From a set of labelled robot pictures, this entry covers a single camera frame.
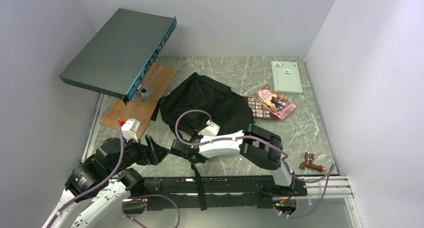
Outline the black student backpack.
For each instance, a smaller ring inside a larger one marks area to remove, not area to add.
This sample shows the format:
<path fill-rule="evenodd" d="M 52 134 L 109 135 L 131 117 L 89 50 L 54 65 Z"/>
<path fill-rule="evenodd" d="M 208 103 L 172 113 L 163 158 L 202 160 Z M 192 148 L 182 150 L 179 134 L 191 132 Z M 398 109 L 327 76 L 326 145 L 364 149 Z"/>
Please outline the black student backpack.
<path fill-rule="evenodd" d="M 201 131 L 207 121 L 219 126 L 218 135 L 244 130 L 253 123 L 253 113 L 245 99 L 231 87 L 208 76 L 192 73 L 167 96 L 159 99 L 151 120 L 160 115 L 177 135 Z"/>

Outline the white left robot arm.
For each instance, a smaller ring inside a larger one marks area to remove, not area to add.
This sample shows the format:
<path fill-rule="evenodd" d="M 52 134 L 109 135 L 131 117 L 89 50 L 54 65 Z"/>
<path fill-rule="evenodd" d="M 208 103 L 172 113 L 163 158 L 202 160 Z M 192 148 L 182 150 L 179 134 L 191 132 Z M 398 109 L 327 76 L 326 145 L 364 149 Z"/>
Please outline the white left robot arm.
<path fill-rule="evenodd" d="M 91 227 L 128 197 L 157 194 L 157 185 L 132 168 L 158 165 L 170 153 L 151 136 L 138 140 L 108 138 L 97 151 L 71 172 L 60 200 L 44 227 Z"/>

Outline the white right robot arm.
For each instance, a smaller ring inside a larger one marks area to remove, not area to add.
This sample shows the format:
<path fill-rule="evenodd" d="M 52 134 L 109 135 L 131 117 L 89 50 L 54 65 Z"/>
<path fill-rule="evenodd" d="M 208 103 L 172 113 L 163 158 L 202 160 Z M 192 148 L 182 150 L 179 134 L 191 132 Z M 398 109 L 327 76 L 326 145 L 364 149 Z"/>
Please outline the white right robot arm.
<path fill-rule="evenodd" d="M 288 195 L 295 188 L 292 171 L 286 163 L 288 154 L 283 151 L 280 136 L 253 124 L 236 133 L 197 135 L 190 141 L 178 136 L 170 153 L 194 164 L 205 163 L 216 156 L 239 154 L 257 167 L 268 170 L 279 194 Z"/>

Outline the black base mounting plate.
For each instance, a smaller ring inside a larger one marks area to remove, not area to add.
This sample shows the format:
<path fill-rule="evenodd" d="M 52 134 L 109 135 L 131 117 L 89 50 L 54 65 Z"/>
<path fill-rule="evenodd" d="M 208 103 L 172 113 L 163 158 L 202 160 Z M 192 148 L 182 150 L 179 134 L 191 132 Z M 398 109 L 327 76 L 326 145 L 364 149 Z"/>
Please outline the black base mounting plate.
<path fill-rule="evenodd" d="M 147 210 L 165 208 L 241 207 L 271 208 L 274 201 L 290 197 L 307 196 L 303 182 L 294 181 L 289 187 L 275 185 L 270 175 L 264 176 L 210 176 L 202 177 L 203 196 L 193 177 L 145 177 L 130 185 L 132 197 L 154 195 L 146 198 Z"/>

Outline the brown wooden board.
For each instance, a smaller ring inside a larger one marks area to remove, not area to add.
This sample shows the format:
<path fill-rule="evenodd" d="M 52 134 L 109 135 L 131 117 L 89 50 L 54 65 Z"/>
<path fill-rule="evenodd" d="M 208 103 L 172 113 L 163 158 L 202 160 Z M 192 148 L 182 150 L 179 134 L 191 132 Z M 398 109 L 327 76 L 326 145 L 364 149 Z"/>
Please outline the brown wooden board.
<path fill-rule="evenodd" d="M 121 99 L 112 98 L 111 105 L 106 108 L 100 124 L 116 129 L 117 119 L 127 120 L 134 118 L 140 122 L 136 135 L 141 137 L 151 120 L 159 99 L 165 95 L 165 91 L 176 73 L 177 68 L 154 63 L 142 83 L 142 87 L 146 89 L 146 92 L 142 95 L 135 94 L 127 104 Z"/>

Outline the dark red picture book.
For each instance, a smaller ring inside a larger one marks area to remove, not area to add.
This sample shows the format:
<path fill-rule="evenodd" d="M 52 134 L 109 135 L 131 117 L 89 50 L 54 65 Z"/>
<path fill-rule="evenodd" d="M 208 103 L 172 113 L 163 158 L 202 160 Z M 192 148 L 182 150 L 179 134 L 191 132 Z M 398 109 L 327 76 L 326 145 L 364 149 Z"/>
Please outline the dark red picture book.
<path fill-rule="evenodd" d="M 279 119 L 272 114 L 262 103 L 258 102 L 253 97 L 243 96 L 243 99 L 247 102 L 248 106 L 252 111 L 253 123 L 256 124 L 260 120 L 272 120 L 279 121 Z"/>

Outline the pink illustrated book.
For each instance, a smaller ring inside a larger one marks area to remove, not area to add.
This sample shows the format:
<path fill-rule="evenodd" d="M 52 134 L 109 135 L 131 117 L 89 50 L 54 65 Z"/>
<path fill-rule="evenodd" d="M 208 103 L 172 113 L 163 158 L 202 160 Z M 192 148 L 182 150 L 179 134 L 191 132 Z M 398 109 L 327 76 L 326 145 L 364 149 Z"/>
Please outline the pink illustrated book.
<path fill-rule="evenodd" d="M 294 103 L 277 93 L 270 86 L 263 86 L 252 97 L 279 120 L 284 120 L 296 108 Z"/>

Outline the brown wooden faucet toy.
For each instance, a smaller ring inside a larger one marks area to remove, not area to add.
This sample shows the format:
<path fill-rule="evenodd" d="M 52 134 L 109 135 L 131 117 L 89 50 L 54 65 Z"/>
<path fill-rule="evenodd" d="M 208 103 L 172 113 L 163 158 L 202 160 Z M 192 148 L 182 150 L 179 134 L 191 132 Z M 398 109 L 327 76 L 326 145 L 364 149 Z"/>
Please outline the brown wooden faucet toy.
<path fill-rule="evenodd" d="M 316 165 L 313 163 L 315 158 L 315 155 L 311 152 L 305 152 L 304 153 L 304 161 L 299 165 L 300 169 L 305 169 L 305 168 L 309 168 L 309 169 L 314 169 L 317 170 L 319 172 L 324 172 L 326 171 L 326 168 L 322 165 Z"/>

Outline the pale green notebook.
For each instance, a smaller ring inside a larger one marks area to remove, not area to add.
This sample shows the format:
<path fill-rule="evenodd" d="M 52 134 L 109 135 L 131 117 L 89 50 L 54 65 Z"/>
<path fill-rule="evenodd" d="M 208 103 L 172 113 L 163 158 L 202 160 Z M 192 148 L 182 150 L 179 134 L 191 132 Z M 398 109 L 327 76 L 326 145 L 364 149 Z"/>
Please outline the pale green notebook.
<path fill-rule="evenodd" d="M 302 94 L 303 88 L 296 62 L 271 61 L 273 89 L 279 93 Z"/>

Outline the grey metal stand bracket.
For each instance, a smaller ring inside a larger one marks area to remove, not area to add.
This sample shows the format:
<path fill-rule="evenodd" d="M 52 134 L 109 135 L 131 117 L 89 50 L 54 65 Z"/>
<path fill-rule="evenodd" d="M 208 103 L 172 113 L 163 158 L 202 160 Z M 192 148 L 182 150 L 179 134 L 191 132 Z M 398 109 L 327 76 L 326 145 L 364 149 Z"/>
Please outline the grey metal stand bracket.
<path fill-rule="evenodd" d="M 153 89 L 151 87 L 148 86 L 144 86 L 144 85 L 139 85 L 139 87 L 137 88 L 132 101 L 137 101 L 140 103 L 146 103 L 146 101 L 148 100 L 150 94 L 152 93 Z"/>

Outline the grey network switch box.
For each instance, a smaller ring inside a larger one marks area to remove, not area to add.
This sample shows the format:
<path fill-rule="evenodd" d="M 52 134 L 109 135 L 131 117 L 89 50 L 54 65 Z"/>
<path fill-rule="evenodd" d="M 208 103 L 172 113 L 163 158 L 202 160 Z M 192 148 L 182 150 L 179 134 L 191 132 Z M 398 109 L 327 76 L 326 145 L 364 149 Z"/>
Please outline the grey network switch box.
<path fill-rule="evenodd" d="M 60 78 L 127 104 L 176 27 L 176 17 L 118 9 Z"/>

